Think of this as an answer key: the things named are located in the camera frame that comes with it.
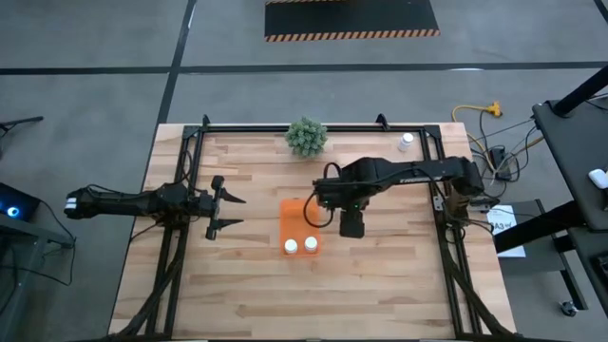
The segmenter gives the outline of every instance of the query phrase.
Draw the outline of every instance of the gray floor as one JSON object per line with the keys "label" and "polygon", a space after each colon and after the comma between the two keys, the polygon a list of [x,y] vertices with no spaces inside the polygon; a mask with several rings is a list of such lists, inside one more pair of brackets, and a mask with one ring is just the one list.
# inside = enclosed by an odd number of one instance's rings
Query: gray floor
{"label": "gray floor", "polygon": [[[608,26],[592,0],[431,0],[442,36],[265,44],[263,1],[199,0],[183,65],[313,63],[580,62],[608,59]],[[0,67],[169,66],[185,0],[0,1]],[[511,30],[504,33],[503,25]],[[500,119],[484,117],[487,133],[530,117],[530,107],[559,98],[595,70],[415,71],[181,75],[170,123],[442,122],[455,105],[501,101]],[[67,192],[91,182],[138,191],[159,113],[166,75],[1,76],[0,120],[44,115],[43,122],[3,140],[0,181],[47,200],[61,212]],[[458,118],[479,134],[478,113]],[[513,146],[531,123],[490,139]],[[546,208],[570,200],[546,144],[530,150],[529,166],[505,201],[540,198]],[[41,221],[48,221],[42,215]],[[64,341],[105,334],[131,218],[63,219],[78,237],[74,282],[37,279],[23,341]],[[568,318],[559,274],[504,275],[518,331],[526,336],[598,341],[606,316],[575,256],[590,310]],[[69,255],[49,257],[45,272],[68,277]]]}

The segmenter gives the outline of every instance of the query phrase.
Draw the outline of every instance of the potted plant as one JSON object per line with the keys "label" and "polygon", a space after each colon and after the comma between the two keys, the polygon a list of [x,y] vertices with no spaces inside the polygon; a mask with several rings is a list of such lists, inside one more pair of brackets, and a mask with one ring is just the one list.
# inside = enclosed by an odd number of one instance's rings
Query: potted plant
{"label": "potted plant", "polygon": [[303,117],[289,126],[285,140],[298,157],[313,158],[323,152],[327,127]]}

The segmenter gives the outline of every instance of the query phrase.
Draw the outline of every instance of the wooden table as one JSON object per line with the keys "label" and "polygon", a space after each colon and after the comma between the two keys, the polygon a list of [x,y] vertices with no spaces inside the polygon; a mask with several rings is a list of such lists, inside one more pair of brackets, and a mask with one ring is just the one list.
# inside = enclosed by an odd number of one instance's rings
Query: wooden table
{"label": "wooden table", "polygon": [[[446,155],[471,158],[465,127],[440,126]],[[145,189],[173,180],[182,129],[183,124],[159,127]],[[325,153],[303,161],[291,155],[282,134],[205,134],[197,187],[208,189],[213,175],[223,175],[226,188],[247,204],[223,202],[220,217],[245,222],[225,228],[215,241],[204,238],[207,218],[191,224],[174,338],[453,337],[425,184],[393,186],[373,197],[362,239],[340,237],[337,219],[321,230],[320,256],[279,254],[281,200],[307,198],[326,162],[346,165],[364,156],[421,160],[418,140],[405,153],[397,149],[400,135],[330,133]],[[138,218],[133,234],[152,223]],[[161,240],[158,228],[131,243],[111,333],[126,325],[151,292]],[[491,236],[469,226],[465,247],[475,290],[514,331]],[[462,294],[459,301],[465,302]],[[163,315],[161,304],[158,329]]]}

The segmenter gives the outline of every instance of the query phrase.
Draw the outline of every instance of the orange container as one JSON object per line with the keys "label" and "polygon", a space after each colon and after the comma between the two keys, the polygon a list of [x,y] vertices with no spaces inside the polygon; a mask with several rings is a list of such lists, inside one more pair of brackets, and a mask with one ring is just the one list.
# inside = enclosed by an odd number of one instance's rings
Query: orange container
{"label": "orange container", "polygon": [[[304,219],[305,199],[284,199],[280,203],[278,240],[280,243],[280,253],[284,257],[314,257],[319,254],[321,240],[319,229],[312,227]],[[319,207],[312,200],[306,208],[308,219],[312,223],[319,221]],[[316,250],[308,252],[304,247],[307,237],[316,238]],[[287,254],[285,252],[285,241],[294,239],[297,242],[297,252]]]}

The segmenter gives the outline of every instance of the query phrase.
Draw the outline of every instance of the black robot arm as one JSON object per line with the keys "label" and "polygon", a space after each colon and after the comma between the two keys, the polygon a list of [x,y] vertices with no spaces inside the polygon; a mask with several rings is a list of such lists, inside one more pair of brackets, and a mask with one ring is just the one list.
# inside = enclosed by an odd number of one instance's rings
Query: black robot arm
{"label": "black robot arm", "polygon": [[165,183],[156,190],[139,194],[89,185],[67,194],[64,213],[70,219],[90,219],[100,214],[150,217],[161,224],[187,221],[190,217],[210,218],[205,237],[216,239],[216,233],[221,228],[242,222],[242,219],[218,218],[219,200],[245,203],[230,195],[223,183],[224,177],[213,177],[213,196],[206,190],[199,191],[198,196],[189,196],[186,186],[180,182]]}
{"label": "black robot arm", "polygon": [[484,191],[475,162],[450,157],[440,161],[391,162],[382,158],[361,158],[339,168],[337,178],[313,181],[317,203],[331,211],[340,208],[340,236],[362,238],[365,235],[362,210],[370,197],[393,185],[449,181],[454,194],[444,199],[446,209],[456,218],[466,218],[470,199]]}

